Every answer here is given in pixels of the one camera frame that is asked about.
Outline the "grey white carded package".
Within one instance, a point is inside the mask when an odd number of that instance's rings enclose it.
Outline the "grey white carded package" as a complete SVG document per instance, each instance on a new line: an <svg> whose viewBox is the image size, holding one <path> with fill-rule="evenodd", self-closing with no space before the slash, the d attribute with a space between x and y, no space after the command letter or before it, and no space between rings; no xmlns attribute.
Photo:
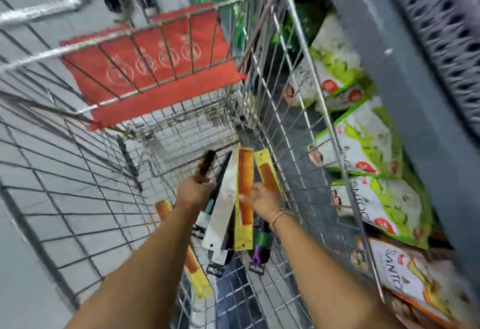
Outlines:
<svg viewBox="0 0 480 329"><path fill-rule="evenodd" d="M217 267L224 266L227 259L228 249L224 247L224 240L235 208L238 149L232 151L231 160L201 244L202 248L212 253L211 265Z"/></svg>

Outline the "grey perforated shelf panel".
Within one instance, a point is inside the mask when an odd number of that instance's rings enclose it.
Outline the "grey perforated shelf panel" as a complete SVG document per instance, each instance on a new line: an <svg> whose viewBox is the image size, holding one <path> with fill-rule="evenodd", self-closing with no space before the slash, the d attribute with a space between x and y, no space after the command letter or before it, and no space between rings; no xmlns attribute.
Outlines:
<svg viewBox="0 0 480 329"><path fill-rule="evenodd" d="M394 0L472 136L480 140L480 0Z"/></svg>

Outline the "yellow package with orange tool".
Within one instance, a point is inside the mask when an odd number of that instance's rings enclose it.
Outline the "yellow package with orange tool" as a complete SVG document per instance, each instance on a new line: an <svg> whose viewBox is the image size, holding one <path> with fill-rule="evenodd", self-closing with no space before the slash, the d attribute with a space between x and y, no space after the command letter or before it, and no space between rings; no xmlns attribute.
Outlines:
<svg viewBox="0 0 480 329"><path fill-rule="evenodd" d="M171 212L172 207L167 199L162 199L155 203L155 210L160 218L160 221L163 222ZM195 297L197 299L206 299L213 295L212 286L206 274L204 273L191 244L189 244L187 250L184 271L190 280Z"/></svg>

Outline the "person's left forearm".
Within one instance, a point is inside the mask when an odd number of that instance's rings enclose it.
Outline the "person's left forearm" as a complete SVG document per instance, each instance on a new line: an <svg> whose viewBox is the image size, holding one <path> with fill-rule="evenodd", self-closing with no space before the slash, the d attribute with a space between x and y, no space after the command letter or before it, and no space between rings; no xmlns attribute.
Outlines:
<svg viewBox="0 0 480 329"><path fill-rule="evenodd" d="M173 209L105 278L65 329L169 329L197 217L198 213Z"/></svg>

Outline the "person's right hand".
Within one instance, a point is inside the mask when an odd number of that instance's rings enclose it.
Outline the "person's right hand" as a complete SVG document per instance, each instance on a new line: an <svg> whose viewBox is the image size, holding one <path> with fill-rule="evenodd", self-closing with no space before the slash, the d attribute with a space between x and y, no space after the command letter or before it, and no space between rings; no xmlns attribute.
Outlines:
<svg viewBox="0 0 480 329"><path fill-rule="evenodd" d="M260 206L259 209L253 209L262 219L267 223L271 221L274 213L280 209L285 208L283 200L275 192L272 192L266 188L266 186L261 183L253 184L250 192L246 195L252 196L253 193L259 193L260 195Z"/></svg>

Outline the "row of green packets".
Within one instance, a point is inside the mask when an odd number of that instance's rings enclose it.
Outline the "row of green packets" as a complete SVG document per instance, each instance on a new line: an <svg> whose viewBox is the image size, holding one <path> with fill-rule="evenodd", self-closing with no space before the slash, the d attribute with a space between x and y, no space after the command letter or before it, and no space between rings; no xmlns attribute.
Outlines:
<svg viewBox="0 0 480 329"><path fill-rule="evenodd" d="M225 0L191 0L194 4L212 3L215 1ZM225 31L229 36L233 35L234 48L240 50L246 46L246 31L253 31L257 18L260 17L263 4L266 0L250 0L244 3L236 3L225 7L220 11L220 20L225 20ZM317 32L320 30L321 24L330 10L331 3L329 0L293 0L297 16L299 17L301 28L304 33L305 40L308 44L314 40ZM281 37L284 38L287 49L291 55L300 51L300 43L298 36L294 30L294 22L286 2L277 0L274 4L275 11L280 24L280 31L271 23L269 31L273 34L270 44L273 47L280 48Z"/></svg>

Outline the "person's right forearm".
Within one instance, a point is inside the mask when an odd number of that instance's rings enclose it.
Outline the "person's right forearm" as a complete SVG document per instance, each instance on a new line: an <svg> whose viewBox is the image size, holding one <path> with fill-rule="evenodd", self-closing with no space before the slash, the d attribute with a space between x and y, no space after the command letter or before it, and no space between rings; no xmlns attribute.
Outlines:
<svg viewBox="0 0 480 329"><path fill-rule="evenodd" d="M406 329L294 216L275 228L316 329Z"/></svg>

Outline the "short yellow carded package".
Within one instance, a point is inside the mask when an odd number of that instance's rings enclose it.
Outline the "short yellow carded package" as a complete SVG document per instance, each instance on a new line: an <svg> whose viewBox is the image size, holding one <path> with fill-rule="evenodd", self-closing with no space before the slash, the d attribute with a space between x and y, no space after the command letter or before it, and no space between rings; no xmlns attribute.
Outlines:
<svg viewBox="0 0 480 329"><path fill-rule="evenodd" d="M281 196L281 187L268 149L254 152L254 160L266 188Z"/></svg>

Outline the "red cart seat flap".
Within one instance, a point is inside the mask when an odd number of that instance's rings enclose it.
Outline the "red cart seat flap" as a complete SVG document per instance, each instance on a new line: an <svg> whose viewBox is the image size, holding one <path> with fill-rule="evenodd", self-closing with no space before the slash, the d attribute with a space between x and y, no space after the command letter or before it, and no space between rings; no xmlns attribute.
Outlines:
<svg viewBox="0 0 480 329"><path fill-rule="evenodd" d="M104 130L243 81L220 10L192 5L162 13L133 31L126 25L59 41L72 46L112 36L61 58L91 109L89 132Z"/></svg>

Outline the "long yellow carded package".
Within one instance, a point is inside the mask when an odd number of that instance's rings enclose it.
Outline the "long yellow carded package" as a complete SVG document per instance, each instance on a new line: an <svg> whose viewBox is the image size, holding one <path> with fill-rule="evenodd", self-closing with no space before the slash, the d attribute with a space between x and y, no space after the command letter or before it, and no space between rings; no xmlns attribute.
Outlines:
<svg viewBox="0 0 480 329"><path fill-rule="evenodd" d="M240 201L239 195L251 197L254 183L254 151L239 147L237 150L237 177L235 195L234 251L253 249L254 210Z"/></svg>

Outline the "dark brown handled tool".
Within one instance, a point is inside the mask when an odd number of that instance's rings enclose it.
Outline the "dark brown handled tool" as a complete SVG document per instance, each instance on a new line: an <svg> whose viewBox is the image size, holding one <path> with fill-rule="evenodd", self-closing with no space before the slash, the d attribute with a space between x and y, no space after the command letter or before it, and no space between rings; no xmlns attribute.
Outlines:
<svg viewBox="0 0 480 329"><path fill-rule="evenodd" d="M198 174L206 177L215 160L216 152L214 150L207 150L203 157L198 160Z"/></svg>

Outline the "brown thread wristband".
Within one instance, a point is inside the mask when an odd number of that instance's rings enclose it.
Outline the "brown thread wristband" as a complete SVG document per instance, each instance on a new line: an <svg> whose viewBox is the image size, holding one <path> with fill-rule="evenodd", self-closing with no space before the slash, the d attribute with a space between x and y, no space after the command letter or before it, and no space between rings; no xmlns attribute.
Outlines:
<svg viewBox="0 0 480 329"><path fill-rule="evenodd" d="M291 211L289 209L280 208L274 213L271 221L269 221L269 227L273 233L277 233L275 224L284 215L291 215Z"/></svg>

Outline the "purple and green tool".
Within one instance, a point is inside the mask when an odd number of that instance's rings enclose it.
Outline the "purple and green tool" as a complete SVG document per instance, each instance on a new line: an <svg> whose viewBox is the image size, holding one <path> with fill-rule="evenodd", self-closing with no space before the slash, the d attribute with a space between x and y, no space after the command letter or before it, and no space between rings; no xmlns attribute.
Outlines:
<svg viewBox="0 0 480 329"><path fill-rule="evenodd" d="M253 249L248 250L250 257L249 271L263 276L266 265L271 258L271 248L274 236L269 224L258 217L254 224Z"/></svg>

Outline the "person's left hand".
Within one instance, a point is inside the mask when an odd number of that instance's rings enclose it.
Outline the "person's left hand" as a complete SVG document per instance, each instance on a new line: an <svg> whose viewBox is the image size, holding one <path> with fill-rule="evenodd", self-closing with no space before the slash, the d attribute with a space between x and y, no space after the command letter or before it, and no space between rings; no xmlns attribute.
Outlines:
<svg viewBox="0 0 480 329"><path fill-rule="evenodd" d="M193 204L198 205L198 212L200 212L206 207L211 193L201 193L200 191L196 190L193 187L193 176L186 178L179 184L176 199L189 200Z"/></svg>

